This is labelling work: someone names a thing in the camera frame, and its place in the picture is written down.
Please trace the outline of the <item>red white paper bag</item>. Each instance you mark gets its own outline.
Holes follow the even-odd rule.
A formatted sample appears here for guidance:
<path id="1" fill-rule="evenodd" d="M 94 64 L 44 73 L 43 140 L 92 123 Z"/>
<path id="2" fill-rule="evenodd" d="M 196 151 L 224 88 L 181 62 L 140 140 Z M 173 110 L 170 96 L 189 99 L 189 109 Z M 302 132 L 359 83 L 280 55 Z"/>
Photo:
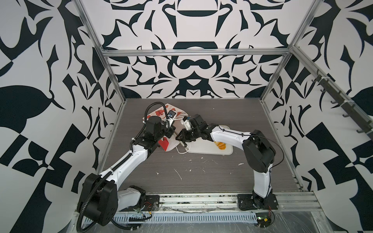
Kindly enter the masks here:
<path id="1" fill-rule="evenodd" d="M 176 136 L 185 128 L 182 120 L 187 116 L 184 110 L 169 103 L 152 103 L 146 108 L 143 118 L 145 134 L 158 139 L 164 151 L 171 151 L 180 144 Z"/>

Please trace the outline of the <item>ridged orange fake bread loaf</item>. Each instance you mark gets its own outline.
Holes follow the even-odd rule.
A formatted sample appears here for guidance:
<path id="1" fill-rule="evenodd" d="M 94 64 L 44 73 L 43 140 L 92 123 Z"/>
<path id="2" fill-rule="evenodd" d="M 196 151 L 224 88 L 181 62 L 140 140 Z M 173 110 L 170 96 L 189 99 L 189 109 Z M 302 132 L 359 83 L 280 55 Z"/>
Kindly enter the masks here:
<path id="1" fill-rule="evenodd" d="M 225 150 L 226 149 L 226 144 L 225 143 L 217 142 L 217 141 L 214 141 L 214 143 L 218 147 L 218 149 L 220 149 L 220 150 Z"/>

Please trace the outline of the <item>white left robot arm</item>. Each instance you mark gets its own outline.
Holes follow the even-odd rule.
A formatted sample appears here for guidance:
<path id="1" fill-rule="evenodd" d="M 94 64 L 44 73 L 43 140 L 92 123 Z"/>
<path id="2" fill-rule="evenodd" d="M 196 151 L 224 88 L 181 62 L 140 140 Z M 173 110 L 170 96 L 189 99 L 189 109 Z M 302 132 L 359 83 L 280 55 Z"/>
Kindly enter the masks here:
<path id="1" fill-rule="evenodd" d="M 159 116 L 145 117 L 142 129 L 130 141 L 129 151 L 100 174 L 87 176 L 77 204 L 77 232 L 85 233 L 95 224 L 107 225 L 118 208 L 141 207 L 145 197 L 141 188 L 131 186 L 125 191 L 119 191 L 119 188 L 134 169 L 158 148 L 159 140 L 172 136 L 174 121 L 170 114 L 165 120 Z"/>

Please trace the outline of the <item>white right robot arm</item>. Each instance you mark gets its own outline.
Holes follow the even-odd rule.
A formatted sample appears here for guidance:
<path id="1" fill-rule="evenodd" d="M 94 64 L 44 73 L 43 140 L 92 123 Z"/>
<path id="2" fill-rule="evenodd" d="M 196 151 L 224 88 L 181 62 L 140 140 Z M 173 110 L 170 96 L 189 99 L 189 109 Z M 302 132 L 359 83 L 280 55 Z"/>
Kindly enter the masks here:
<path id="1" fill-rule="evenodd" d="M 211 142 L 221 142 L 244 151 L 248 165 L 254 171 L 253 198 L 265 201 L 272 194 L 271 174 L 276 151 L 259 130 L 240 132 L 226 129 L 218 124 L 207 124 L 200 115 L 184 117 L 184 128 L 176 139 L 183 143 L 201 138 Z"/>

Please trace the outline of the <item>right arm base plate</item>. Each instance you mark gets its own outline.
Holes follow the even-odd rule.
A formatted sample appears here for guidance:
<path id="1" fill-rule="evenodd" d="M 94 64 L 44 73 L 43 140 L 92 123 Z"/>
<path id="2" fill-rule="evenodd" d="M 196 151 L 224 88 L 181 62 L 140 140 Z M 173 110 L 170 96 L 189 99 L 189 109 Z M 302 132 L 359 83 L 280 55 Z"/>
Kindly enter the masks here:
<path id="1" fill-rule="evenodd" d="M 266 197 L 262 198 L 259 195 L 253 194 L 238 194 L 238 207 L 242 211 L 248 210 L 277 210 L 278 201 L 272 192 Z"/>

